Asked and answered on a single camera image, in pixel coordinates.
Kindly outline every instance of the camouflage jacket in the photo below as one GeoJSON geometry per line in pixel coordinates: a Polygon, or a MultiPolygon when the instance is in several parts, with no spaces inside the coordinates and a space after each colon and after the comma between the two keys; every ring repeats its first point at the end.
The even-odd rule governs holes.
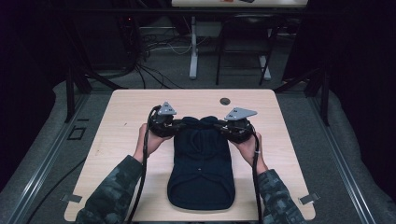
{"type": "MultiPolygon", "coordinates": [[[[142,164],[127,156],[93,192],[78,212],[75,223],[123,223],[141,172],[142,164]]],[[[306,223],[275,170],[266,171],[258,178],[265,224],[306,223]]]]}

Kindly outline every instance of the dark background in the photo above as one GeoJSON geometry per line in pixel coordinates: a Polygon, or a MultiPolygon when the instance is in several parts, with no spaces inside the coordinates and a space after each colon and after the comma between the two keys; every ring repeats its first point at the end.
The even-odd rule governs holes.
{"type": "MultiPolygon", "coordinates": [[[[395,4],[310,0],[308,11],[346,12],[349,16],[334,20],[303,19],[284,74],[285,79],[301,76],[330,55],[331,90],[339,97],[358,137],[361,159],[393,201],[396,201],[393,144],[396,22],[392,16],[395,4]]],[[[76,56],[75,63],[90,66],[95,63],[89,49],[74,51],[75,46],[59,23],[40,9],[44,5],[20,0],[1,6],[1,188],[48,118],[55,99],[52,88],[64,81],[70,63],[68,56],[76,56]]],[[[120,41],[119,48],[108,50],[125,52],[122,40],[114,41],[120,41]]]]}

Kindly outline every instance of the metal bracket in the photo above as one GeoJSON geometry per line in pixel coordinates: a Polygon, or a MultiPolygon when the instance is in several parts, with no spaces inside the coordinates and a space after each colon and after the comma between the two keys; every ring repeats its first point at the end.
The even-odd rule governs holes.
{"type": "Polygon", "coordinates": [[[169,105],[168,102],[164,102],[163,106],[161,106],[160,110],[158,111],[159,115],[175,115],[177,112],[174,108],[169,105]]]}
{"type": "Polygon", "coordinates": [[[79,203],[81,202],[82,197],[74,194],[65,194],[62,198],[61,201],[63,202],[73,202],[73,203],[79,203]]]}
{"type": "Polygon", "coordinates": [[[309,195],[304,196],[303,198],[299,198],[299,202],[301,204],[307,204],[307,203],[314,203],[315,201],[319,200],[319,196],[317,193],[311,193],[309,195]]]}
{"type": "Polygon", "coordinates": [[[247,117],[257,115],[254,110],[248,110],[244,108],[235,107],[228,115],[224,118],[225,120],[240,120],[247,117]]]}

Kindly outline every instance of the white table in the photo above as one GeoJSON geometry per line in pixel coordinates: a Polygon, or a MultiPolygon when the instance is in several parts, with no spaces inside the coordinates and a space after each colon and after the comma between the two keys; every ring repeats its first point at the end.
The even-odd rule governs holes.
{"type": "MultiPolygon", "coordinates": [[[[162,105],[165,101],[177,111],[175,119],[186,116],[198,119],[216,116],[223,119],[234,107],[257,111],[258,114],[248,120],[262,134],[263,155],[268,167],[276,169],[304,218],[314,218],[313,205],[302,205],[298,200],[308,195],[308,190],[273,91],[122,90],[114,91],[108,103],[73,192],[74,195],[81,196],[82,200],[80,203],[69,202],[64,213],[67,221],[74,221],[77,212],[84,207],[101,181],[125,156],[134,154],[140,125],[147,121],[152,107],[162,105]],[[222,105],[219,100],[223,97],[229,98],[231,103],[222,105]]],[[[230,144],[230,150],[236,193],[234,203],[229,209],[191,211],[170,204],[166,186],[173,168],[173,150],[173,140],[169,140],[150,155],[146,183],[134,221],[257,220],[251,167],[242,159],[233,144],[230,144]]]]}
{"type": "Polygon", "coordinates": [[[172,0],[173,7],[305,7],[308,0],[172,0]]]}

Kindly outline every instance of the person's left hand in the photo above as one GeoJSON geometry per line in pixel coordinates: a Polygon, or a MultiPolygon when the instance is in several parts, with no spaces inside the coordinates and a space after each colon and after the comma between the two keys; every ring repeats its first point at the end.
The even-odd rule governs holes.
{"type": "MultiPolygon", "coordinates": [[[[134,152],[134,158],[137,161],[143,162],[143,145],[145,141],[147,123],[142,124],[139,128],[139,138],[137,139],[136,150],[134,152]]],[[[151,131],[148,131],[148,157],[151,153],[155,152],[162,142],[171,139],[171,137],[161,138],[151,131]]]]}
{"type": "MultiPolygon", "coordinates": [[[[256,170],[257,170],[257,174],[261,174],[262,172],[265,172],[268,170],[267,165],[265,164],[264,161],[264,157],[262,155],[262,135],[260,133],[256,133],[257,138],[259,139],[259,144],[260,144],[260,154],[259,154],[259,158],[257,159],[257,166],[256,166],[256,170]]],[[[235,142],[231,142],[232,144],[234,144],[236,146],[236,148],[238,148],[239,152],[241,153],[242,157],[245,159],[245,161],[247,161],[247,163],[250,166],[253,166],[253,158],[254,158],[254,154],[256,153],[256,138],[251,135],[250,138],[240,144],[237,144],[235,142]]]]}

